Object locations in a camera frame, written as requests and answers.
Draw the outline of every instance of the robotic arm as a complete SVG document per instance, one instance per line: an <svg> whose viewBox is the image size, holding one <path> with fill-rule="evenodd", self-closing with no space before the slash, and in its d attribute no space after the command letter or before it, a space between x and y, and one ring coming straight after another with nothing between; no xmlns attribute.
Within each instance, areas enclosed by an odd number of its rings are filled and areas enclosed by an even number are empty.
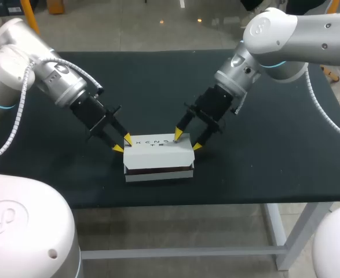
<svg viewBox="0 0 340 278"><path fill-rule="evenodd" d="M311 88L308 62L340 65L340 14L290 16L269 8L248 24L243 41L232 58L215 74L215 86L208 88L190 105L175 129L178 140L194 117L207 124L194 150L204 146L216 131L227 110L239 112L253 83L266 72L277 82L293 82L306 75L310 95L324 118L340 133L325 114Z"/></svg>
<svg viewBox="0 0 340 278"><path fill-rule="evenodd" d="M86 81L73 69L97 87L93 96L87 92ZM123 152L103 130L107 124L131 144L130 134L115 117L118 109L110 111L97 100L103 87L85 71L61 59L21 19L12 19L0 28L0 119L17 104L23 84L29 88L34 82L57 106L70 108L92 136L101 138L113 150ZM16 125L22 110L18 111Z"/></svg>

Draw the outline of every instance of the table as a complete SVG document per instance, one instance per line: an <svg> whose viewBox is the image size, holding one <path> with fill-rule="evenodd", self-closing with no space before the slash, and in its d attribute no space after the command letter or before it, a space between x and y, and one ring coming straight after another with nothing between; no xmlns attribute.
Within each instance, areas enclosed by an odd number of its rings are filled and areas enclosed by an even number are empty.
<svg viewBox="0 0 340 278"><path fill-rule="evenodd" d="M230 50L156 53L62 53L106 89L107 105L123 106L118 119L134 134L171 133L208 86ZM340 106L318 65L309 67L319 102L340 127ZM0 124L0 146L15 111ZM75 208L182 204L265 203L272 247L84 251L84 259L185 255L277 254L290 267L333 201L340 201L340 136L315 110L305 81L278 84L263 76L238 117L225 116L224 133L196 153L190 180L125 184L122 156L86 130L68 109L38 89L27 96L14 145L0 158L0 173L43 181ZM204 129L194 121L193 139ZM309 203L286 241L275 203Z"/></svg>

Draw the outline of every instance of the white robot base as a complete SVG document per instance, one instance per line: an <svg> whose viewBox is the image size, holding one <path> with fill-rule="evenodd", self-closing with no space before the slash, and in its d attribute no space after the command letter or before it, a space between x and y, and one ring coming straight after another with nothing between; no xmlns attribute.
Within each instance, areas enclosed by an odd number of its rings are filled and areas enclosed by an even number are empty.
<svg viewBox="0 0 340 278"><path fill-rule="evenodd" d="M340 278L340 208L320 223L314 237L312 257L318 278Z"/></svg>
<svg viewBox="0 0 340 278"><path fill-rule="evenodd" d="M0 278L83 278L72 211L52 187L0 175Z"/></svg>

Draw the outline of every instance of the white box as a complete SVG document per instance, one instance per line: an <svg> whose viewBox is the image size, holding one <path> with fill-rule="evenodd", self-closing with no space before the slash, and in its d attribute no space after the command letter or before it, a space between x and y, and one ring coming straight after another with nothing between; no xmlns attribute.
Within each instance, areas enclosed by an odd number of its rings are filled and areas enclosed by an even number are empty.
<svg viewBox="0 0 340 278"><path fill-rule="evenodd" d="M194 151L190 135L175 142L174 134L131 136L123 153L126 182L192 178Z"/></svg>

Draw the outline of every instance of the tiled floor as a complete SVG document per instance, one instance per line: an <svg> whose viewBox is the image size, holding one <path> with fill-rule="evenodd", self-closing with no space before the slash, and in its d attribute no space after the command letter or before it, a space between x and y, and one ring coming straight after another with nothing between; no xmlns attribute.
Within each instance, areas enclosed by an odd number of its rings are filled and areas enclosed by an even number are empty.
<svg viewBox="0 0 340 278"><path fill-rule="evenodd" d="M43 39L58 51L230 49L241 39L239 16L246 11L238 0L185 0L184 4L185 9L179 0L148 0L147 4L144 0L65 0L66 14L51 16L40 8L36 18ZM310 13L325 9L323 5ZM332 70L340 76L340 68ZM340 82L332 88L340 102ZM280 205L287 234L304 205ZM78 210L74 214L82 250L269 243L257 204ZM276 271L269 256L203 257L85 261L85 277L315 278L311 244L284 273Z"/></svg>

